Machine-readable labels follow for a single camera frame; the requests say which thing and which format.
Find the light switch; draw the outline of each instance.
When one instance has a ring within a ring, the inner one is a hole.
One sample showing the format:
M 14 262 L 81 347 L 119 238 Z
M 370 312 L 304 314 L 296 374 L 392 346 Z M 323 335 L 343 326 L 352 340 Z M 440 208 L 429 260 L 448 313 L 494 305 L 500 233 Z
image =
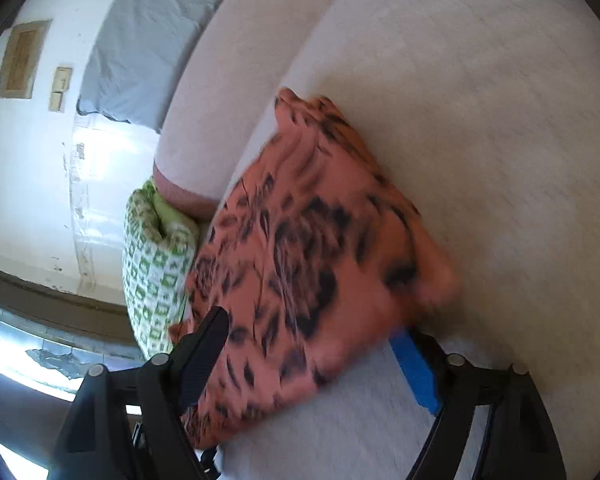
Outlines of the light switch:
M 51 92 L 51 99 L 49 99 L 49 111 L 60 112 L 62 109 L 62 92 Z
M 54 76 L 54 83 L 51 87 L 52 92 L 66 92 L 69 89 L 69 83 L 71 82 L 71 74 L 73 70 L 71 68 L 59 66 L 56 68 L 56 75 Z

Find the blue gripper pad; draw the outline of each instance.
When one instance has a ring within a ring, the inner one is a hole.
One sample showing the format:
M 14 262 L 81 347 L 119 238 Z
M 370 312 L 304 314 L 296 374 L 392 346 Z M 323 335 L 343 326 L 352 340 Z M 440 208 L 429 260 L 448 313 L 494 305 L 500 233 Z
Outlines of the blue gripper pad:
M 442 402 L 436 391 L 435 376 L 409 333 L 406 330 L 395 333 L 389 338 L 389 344 L 416 402 L 427 408 L 431 415 L 437 415 L 442 408 Z

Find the wall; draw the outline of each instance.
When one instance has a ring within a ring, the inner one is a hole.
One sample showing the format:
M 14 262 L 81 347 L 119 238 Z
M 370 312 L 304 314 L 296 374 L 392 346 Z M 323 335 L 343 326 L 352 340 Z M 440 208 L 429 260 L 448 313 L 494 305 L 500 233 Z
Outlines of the wall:
M 91 48 L 112 0 L 28 0 L 17 23 L 53 19 L 30 100 L 0 99 L 0 269 L 24 280 L 77 292 L 69 197 L 75 103 Z M 10 30 L 0 38 L 0 64 Z M 49 112 L 58 66 L 74 69 L 64 113 Z M 103 286 L 93 296 L 119 297 Z

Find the metal screw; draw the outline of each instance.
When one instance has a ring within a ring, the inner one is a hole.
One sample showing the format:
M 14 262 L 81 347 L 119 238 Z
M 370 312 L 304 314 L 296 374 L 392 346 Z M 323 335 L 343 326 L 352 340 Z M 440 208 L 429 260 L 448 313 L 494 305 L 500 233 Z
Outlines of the metal screw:
M 529 373 L 529 368 L 522 363 L 513 363 L 513 371 L 518 375 L 527 375 Z
M 466 359 L 460 354 L 449 354 L 446 356 L 446 362 L 452 366 L 464 366 Z
M 151 364 L 155 366 L 162 366 L 167 364 L 169 360 L 169 354 L 156 354 L 151 358 Z
M 91 368 L 89 368 L 89 375 L 91 377 L 98 377 L 98 376 L 102 375 L 103 372 L 104 372 L 104 366 L 102 366 L 102 365 L 93 365 Z

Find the green and white checkered fabric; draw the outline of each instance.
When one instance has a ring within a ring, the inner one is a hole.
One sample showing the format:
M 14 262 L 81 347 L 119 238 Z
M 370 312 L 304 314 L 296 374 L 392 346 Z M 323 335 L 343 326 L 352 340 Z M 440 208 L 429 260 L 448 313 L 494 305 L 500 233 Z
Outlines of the green and white checkered fabric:
M 187 303 L 185 280 L 199 234 L 190 219 L 173 221 L 180 215 L 175 211 L 167 225 L 161 223 L 154 208 L 156 194 L 149 180 L 129 198 L 123 251 L 126 308 L 147 359 L 173 348 L 168 328 L 182 320 Z

